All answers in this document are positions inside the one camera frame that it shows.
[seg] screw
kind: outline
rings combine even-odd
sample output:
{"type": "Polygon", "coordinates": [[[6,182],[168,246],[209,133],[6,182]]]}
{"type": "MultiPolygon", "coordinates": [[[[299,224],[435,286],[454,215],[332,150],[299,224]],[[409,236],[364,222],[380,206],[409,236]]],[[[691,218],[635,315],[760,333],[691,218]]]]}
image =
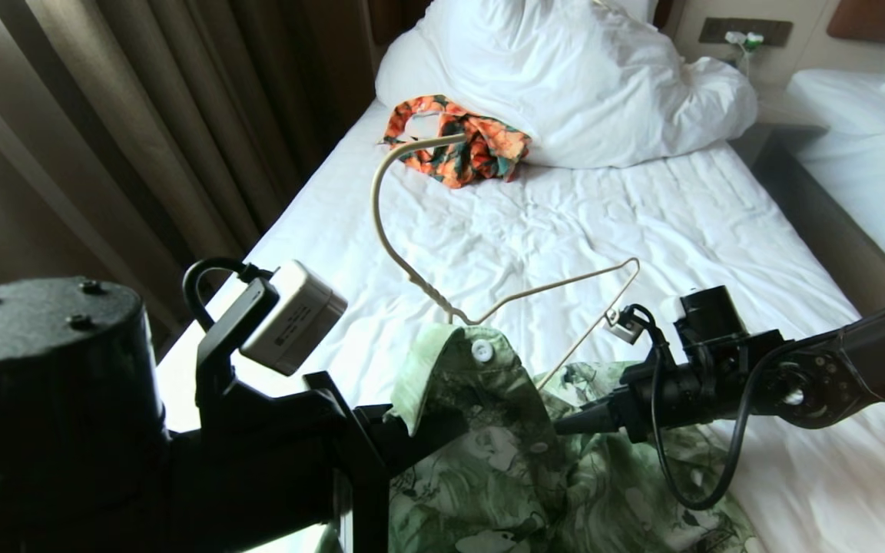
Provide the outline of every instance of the screw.
{"type": "Polygon", "coordinates": [[[104,290],[101,289],[101,283],[97,280],[85,280],[83,283],[78,284],[81,287],[81,292],[85,294],[96,295],[99,293],[103,293],[104,290]]]}
{"type": "Polygon", "coordinates": [[[89,315],[70,315],[67,325],[74,330],[88,330],[94,328],[94,321],[89,315]]]}

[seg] metal clothes hanger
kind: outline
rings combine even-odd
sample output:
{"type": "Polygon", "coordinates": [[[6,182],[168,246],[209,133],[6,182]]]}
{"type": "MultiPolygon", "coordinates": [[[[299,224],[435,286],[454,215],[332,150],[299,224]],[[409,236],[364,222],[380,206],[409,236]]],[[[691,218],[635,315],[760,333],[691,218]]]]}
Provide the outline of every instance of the metal clothes hanger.
{"type": "Polygon", "coordinates": [[[389,153],[383,158],[382,162],[380,162],[378,170],[375,171],[375,176],[373,176],[373,182],[371,186],[371,207],[373,210],[373,221],[375,221],[375,230],[376,232],[378,232],[378,239],[380,241],[380,244],[382,244],[384,250],[386,250],[387,255],[389,255],[391,260],[396,262],[398,267],[401,267],[401,269],[403,269],[404,272],[408,274],[408,280],[411,280],[412,283],[415,284],[415,286],[421,288],[423,293],[428,295],[428,297],[431,298],[433,302],[436,302],[436,305],[442,307],[442,311],[446,312],[447,323],[452,323],[453,318],[456,317],[460,319],[460,321],[463,321],[464,325],[480,325],[480,323],[486,321],[489,317],[491,317],[491,315],[494,315],[494,313],[498,311],[498,309],[501,309],[504,305],[516,299],[521,299],[523,297],[527,297],[537,293],[544,293],[544,291],[546,290],[552,290],[552,288],[558,288],[560,286],[565,286],[566,284],[578,283],[580,280],[592,279],[592,277],[599,277],[600,274],[611,273],[614,272],[614,270],[620,270],[622,269],[622,267],[626,267],[627,265],[632,264],[633,266],[635,266],[633,273],[630,273],[630,276],[628,276],[628,279],[624,282],[624,286],[622,286],[621,289],[617,292],[617,295],[615,295],[614,299],[612,299],[610,304],[607,305],[607,308],[605,308],[603,312],[600,312],[599,317],[597,317],[596,320],[591,323],[589,328],[586,329],[586,332],[583,333],[582,336],[580,336],[579,339],[577,339],[575,343],[572,344],[572,347],[569,347],[569,350],[566,351],[565,355],[563,355],[562,360],[559,361],[559,364],[555,365],[555,368],[552,368],[552,371],[545,375],[545,378],[543,378],[541,382],[538,382],[537,388],[541,389],[544,388],[545,384],[547,384],[547,382],[551,380],[552,376],[554,376],[556,372],[558,372],[558,370],[562,368],[562,365],[565,365],[565,361],[568,360],[568,358],[572,356],[573,353],[575,353],[580,344],[583,343],[584,340],[586,340],[586,337],[593,332],[593,329],[596,328],[596,326],[599,325],[601,321],[605,320],[605,322],[610,323],[610,325],[612,324],[612,317],[614,317],[614,315],[612,314],[615,314],[615,305],[617,305],[617,302],[619,301],[619,299],[621,299],[621,295],[624,294],[624,292],[630,287],[630,283],[633,283],[633,280],[635,279],[637,274],[640,273],[640,260],[632,257],[627,259],[624,263],[614,265],[613,267],[607,267],[607,269],[594,270],[593,273],[580,274],[580,276],[573,276],[570,277],[570,279],[559,280],[557,283],[537,286],[531,288],[530,290],[523,291],[523,293],[510,294],[509,296],[502,298],[494,305],[492,305],[492,307],[489,308],[489,310],[487,310],[487,312],[485,312],[484,315],[482,315],[480,318],[470,319],[469,317],[467,317],[466,313],[464,313],[460,308],[453,306],[450,301],[446,299],[445,295],[436,290],[436,288],[433,287],[432,284],[429,284],[427,280],[423,279],[418,270],[415,270],[415,267],[409,265],[409,263],[406,262],[404,258],[398,254],[396,249],[391,246],[389,239],[387,239],[387,235],[384,233],[382,217],[380,216],[380,188],[382,188],[384,173],[387,172],[387,169],[389,169],[390,165],[393,164],[394,161],[397,161],[398,158],[402,157],[404,154],[411,154],[412,151],[429,150],[429,148],[432,147],[449,146],[450,144],[457,144],[460,143],[460,141],[464,140],[466,140],[466,136],[459,134],[449,135],[445,137],[432,137],[432,139],[415,140],[410,141],[410,143],[407,144],[401,144],[401,146],[393,148],[393,150],[389,151],[389,153]]]}

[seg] shirt button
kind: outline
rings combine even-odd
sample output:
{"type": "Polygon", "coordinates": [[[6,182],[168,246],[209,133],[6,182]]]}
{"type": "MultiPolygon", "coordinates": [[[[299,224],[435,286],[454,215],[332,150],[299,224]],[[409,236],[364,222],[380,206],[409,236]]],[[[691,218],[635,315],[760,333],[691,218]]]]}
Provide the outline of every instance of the shirt button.
{"type": "Polygon", "coordinates": [[[485,339],[476,340],[473,346],[470,346],[470,351],[473,353],[473,358],[481,363],[486,363],[494,358],[494,346],[491,346],[491,343],[485,339]]]}

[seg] brown curtain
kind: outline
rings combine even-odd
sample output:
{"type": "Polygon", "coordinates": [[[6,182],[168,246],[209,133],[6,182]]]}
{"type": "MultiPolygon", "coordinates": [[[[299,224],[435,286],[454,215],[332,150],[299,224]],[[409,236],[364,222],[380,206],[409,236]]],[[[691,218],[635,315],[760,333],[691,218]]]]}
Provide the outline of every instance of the brown curtain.
{"type": "Polygon", "coordinates": [[[361,0],[0,0],[0,283],[243,257],[373,98],[361,0]]]}

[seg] white bed sheet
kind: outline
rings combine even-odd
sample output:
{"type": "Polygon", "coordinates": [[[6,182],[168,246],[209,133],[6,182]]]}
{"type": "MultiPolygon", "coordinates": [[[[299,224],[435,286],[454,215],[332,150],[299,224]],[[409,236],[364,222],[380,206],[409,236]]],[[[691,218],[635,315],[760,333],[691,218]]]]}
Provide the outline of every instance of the white bed sheet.
{"type": "Polygon", "coordinates": [[[885,252],[883,75],[805,70],[787,95],[831,130],[791,146],[794,157],[885,252]]]}
{"type": "MultiPolygon", "coordinates": [[[[375,143],[387,115],[378,102],[371,106],[248,258],[262,267],[298,259],[349,300],[301,372],[330,371],[351,405],[389,402],[407,344],[424,323],[443,321],[373,232],[370,178],[386,153],[375,143]]],[[[471,317],[506,294],[639,256],[643,271],[625,303],[657,306],[670,294],[727,284],[751,332],[779,328],[797,338],[857,318],[725,143],[622,170],[524,167],[514,182],[456,191],[396,164],[382,202],[398,251],[471,317]]],[[[514,302],[488,323],[529,370],[549,370],[624,277],[514,302]]],[[[210,302],[212,314],[240,290],[233,280],[225,284],[210,302]]],[[[191,326],[157,371],[174,430],[199,426],[193,366],[200,337],[191,326]]],[[[573,360],[642,358],[647,346],[602,330],[573,360]]],[[[240,355],[234,362],[239,376],[271,395],[302,389],[298,378],[240,355]]],[[[731,423],[715,427],[728,438],[731,423]]],[[[885,552],[885,405],[821,431],[752,419],[731,493],[770,551],[885,552]]],[[[263,550],[304,550],[316,535],[314,528],[263,550]]]]}

